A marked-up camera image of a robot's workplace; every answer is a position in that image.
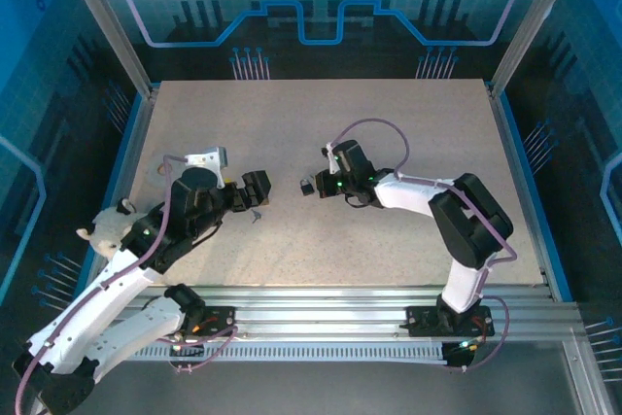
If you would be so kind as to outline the aluminium side rail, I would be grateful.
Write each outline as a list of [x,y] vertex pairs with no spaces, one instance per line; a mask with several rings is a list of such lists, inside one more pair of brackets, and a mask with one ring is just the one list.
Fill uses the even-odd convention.
[[129,197],[158,92],[159,84],[156,84],[149,98],[136,96],[132,104],[102,208],[112,206],[121,197]]
[[509,101],[504,92],[495,96],[489,90],[488,94],[538,265],[543,271],[552,298],[556,301],[573,302],[569,281],[546,219],[536,179],[528,163]]

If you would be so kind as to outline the clear tape roll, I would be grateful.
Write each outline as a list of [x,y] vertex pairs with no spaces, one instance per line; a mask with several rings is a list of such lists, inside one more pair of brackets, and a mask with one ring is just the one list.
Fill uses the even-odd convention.
[[150,159],[146,169],[146,182],[155,188],[165,187],[166,168],[164,155],[156,155]]

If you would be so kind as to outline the aluminium frame post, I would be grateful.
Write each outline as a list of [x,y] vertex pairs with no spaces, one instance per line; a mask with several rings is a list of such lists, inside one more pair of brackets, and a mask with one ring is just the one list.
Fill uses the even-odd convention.
[[493,76],[489,89],[491,98],[501,98],[556,1],[533,0]]
[[150,99],[151,80],[108,0],[84,1],[137,92]]

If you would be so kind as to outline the aluminium front rail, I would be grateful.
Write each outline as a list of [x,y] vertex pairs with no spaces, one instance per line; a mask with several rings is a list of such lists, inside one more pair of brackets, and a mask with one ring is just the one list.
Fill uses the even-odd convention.
[[[253,341],[404,340],[405,310],[433,306],[440,293],[423,287],[194,287],[211,306],[233,306],[242,337]],[[495,330],[511,342],[585,336],[578,306],[554,299],[544,285],[491,285],[483,304]]]

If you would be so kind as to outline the white plush dog toy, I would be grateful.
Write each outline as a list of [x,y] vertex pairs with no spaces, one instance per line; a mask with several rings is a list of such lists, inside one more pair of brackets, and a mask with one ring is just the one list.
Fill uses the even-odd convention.
[[144,216],[128,198],[121,198],[115,205],[100,211],[91,221],[92,227],[78,228],[76,233],[97,255],[110,261],[133,224]]

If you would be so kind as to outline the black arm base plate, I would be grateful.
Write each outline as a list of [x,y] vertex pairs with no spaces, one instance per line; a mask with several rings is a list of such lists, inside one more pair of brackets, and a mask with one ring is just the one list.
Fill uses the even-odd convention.
[[202,305],[189,308],[180,326],[174,330],[168,330],[163,338],[190,342],[214,336],[223,331],[225,336],[231,334],[226,331],[235,324],[235,308],[232,306]]
[[496,333],[491,310],[482,305],[462,314],[445,307],[409,306],[405,308],[405,323],[400,327],[410,337],[478,337]]

